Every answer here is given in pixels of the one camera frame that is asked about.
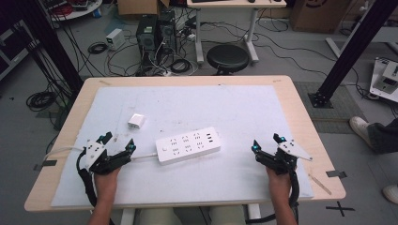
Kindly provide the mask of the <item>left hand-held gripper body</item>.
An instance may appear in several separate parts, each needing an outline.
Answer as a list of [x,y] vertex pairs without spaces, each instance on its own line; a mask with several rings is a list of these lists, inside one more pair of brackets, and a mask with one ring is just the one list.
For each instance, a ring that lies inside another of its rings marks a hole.
[[109,156],[104,142],[88,141],[84,166],[92,173],[108,174],[126,163],[126,153]]

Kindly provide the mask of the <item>black tape cross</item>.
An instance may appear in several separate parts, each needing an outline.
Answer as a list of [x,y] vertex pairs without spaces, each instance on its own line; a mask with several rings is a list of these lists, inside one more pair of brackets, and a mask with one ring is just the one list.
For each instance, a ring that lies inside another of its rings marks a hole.
[[337,201],[336,204],[333,206],[326,206],[326,209],[339,211],[342,217],[345,216],[346,211],[349,211],[349,212],[355,211],[355,209],[352,207],[342,206],[342,204],[339,201]]

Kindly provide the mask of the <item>white device with boards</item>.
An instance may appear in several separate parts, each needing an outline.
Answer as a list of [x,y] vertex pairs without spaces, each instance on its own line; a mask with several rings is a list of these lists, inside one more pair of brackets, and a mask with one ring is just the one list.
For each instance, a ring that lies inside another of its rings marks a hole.
[[398,103],[398,62],[376,58],[370,93]]

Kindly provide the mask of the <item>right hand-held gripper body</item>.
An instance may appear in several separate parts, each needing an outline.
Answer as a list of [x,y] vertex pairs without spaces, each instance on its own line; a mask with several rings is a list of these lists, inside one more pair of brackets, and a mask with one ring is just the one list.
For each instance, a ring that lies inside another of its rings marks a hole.
[[277,143],[276,152],[270,154],[268,152],[266,157],[257,157],[256,161],[272,169],[277,174],[288,173],[294,171],[297,167],[299,158],[312,161],[310,156],[298,143],[294,140],[282,143]]

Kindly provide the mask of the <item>person's left leg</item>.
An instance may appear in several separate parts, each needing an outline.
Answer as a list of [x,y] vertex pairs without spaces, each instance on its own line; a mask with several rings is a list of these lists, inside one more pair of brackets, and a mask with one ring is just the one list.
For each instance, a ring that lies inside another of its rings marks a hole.
[[171,208],[143,209],[139,225],[179,225],[180,221]]

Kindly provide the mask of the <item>large cardboard box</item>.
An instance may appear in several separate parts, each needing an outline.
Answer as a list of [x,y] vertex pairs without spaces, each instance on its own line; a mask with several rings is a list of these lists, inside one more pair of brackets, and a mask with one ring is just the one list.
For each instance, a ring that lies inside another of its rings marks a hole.
[[352,0],[296,0],[289,21],[294,31],[333,33]]

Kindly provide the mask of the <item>white charger plug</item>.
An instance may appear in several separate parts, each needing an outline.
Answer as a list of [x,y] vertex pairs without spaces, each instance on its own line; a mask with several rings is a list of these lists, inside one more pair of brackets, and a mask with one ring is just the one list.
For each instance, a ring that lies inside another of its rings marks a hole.
[[142,114],[135,113],[129,120],[128,125],[130,128],[141,128],[145,122],[145,117]]

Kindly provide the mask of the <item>person's left hand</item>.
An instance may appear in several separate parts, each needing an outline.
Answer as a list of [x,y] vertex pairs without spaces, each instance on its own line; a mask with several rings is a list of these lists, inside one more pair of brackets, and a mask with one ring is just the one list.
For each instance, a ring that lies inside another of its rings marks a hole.
[[95,186],[99,203],[114,202],[119,172],[120,170],[116,169],[108,174],[95,175]]

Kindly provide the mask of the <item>light wooden table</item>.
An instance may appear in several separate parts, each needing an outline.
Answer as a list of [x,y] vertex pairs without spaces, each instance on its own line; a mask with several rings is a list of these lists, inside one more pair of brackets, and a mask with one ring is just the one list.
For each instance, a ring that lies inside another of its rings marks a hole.
[[341,200],[346,191],[339,178],[328,177],[326,172],[332,171],[334,166],[329,155],[317,134],[313,122],[304,107],[298,91],[290,77],[286,75],[266,76],[192,76],[192,77],[132,77],[132,78],[90,78],[84,82],[64,126],[55,141],[50,159],[57,160],[55,166],[43,167],[28,195],[24,209],[28,212],[55,212],[51,206],[57,185],[59,184],[62,169],[65,167],[68,154],[57,150],[63,146],[73,144],[79,129],[89,111],[96,92],[101,87],[146,87],[146,86],[188,86],[199,85],[244,85],[253,86],[271,85],[281,102],[288,126],[291,128],[294,139],[314,156],[314,161],[305,162],[303,167],[310,174],[320,180],[331,192],[329,195],[314,181],[310,182],[316,201]]

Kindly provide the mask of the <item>black metal frame post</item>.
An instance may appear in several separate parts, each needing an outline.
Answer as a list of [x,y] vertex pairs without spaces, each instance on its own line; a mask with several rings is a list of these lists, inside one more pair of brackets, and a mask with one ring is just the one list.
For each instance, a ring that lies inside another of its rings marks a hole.
[[309,94],[314,108],[330,107],[338,86],[397,7],[398,0],[375,0],[370,6],[327,78],[315,93]]
[[69,59],[56,32],[52,29],[39,0],[14,0],[14,2],[22,14],[23,20],[58,68],[71,94],[76,97],[84,82]]

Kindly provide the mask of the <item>black computer tower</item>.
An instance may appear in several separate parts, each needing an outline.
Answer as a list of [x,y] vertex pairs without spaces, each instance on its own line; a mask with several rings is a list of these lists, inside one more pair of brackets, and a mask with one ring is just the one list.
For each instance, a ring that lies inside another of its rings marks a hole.
[[140,19],[136,30],[142,63],[145,66],[150,66],[156,61],[155,54],[159,47],[157,21],[158,16],[156,14],[145,14]]
[[162,11],[159,26],[164,54],[174,54],[176,51],[176,18],[172,10]]

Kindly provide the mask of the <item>round white table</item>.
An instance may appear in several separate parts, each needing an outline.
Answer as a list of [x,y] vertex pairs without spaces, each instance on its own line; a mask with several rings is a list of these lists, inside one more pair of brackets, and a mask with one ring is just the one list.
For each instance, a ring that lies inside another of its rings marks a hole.
[[72,20],[99,9],[102,0],[39,0],[54,22]]

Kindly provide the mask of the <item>white power supply box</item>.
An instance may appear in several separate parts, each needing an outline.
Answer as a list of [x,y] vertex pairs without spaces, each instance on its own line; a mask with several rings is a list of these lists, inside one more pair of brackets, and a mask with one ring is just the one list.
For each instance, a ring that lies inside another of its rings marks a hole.
[[122,29],[116,28],[106,37],[108,47],[112,51],[117,51],[125,42],[125,37]]

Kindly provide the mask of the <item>black round stool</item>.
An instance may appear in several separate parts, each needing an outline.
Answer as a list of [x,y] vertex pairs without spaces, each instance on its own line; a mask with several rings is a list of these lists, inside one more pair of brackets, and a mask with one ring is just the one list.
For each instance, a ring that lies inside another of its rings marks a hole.
[[229,75],[249,65],[249,55],[238,46],[223,44],[207,52],[207,62],[217,70],[217,75]]

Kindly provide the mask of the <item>person's right hand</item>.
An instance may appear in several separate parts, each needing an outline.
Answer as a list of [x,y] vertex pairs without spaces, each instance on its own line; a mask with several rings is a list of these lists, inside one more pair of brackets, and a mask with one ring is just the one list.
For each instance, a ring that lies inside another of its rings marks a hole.
[[288,203],[291,189],[289,174],[277,174],[270,168],[266,168],[266,171],[271,200],[276,203]]

